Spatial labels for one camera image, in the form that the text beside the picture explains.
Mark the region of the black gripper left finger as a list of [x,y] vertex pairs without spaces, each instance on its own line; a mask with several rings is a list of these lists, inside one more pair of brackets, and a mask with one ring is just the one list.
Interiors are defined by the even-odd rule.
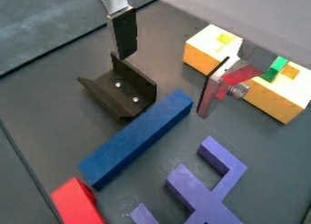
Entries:
[[128,0],[99,0],[107,11],[107,25],[111,27],[115,49],[122,60],[138,51],[136,9]]

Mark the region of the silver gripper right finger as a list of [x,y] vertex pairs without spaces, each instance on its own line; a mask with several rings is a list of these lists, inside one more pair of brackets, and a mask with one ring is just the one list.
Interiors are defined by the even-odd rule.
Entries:
[[226,96],[240,99],[250,91],[244,81],[264,72],[259,59],[254,56],[248,61],[227,56],[210,71],[196,106],[196,113],[207,117],[214,98],[223,100]]

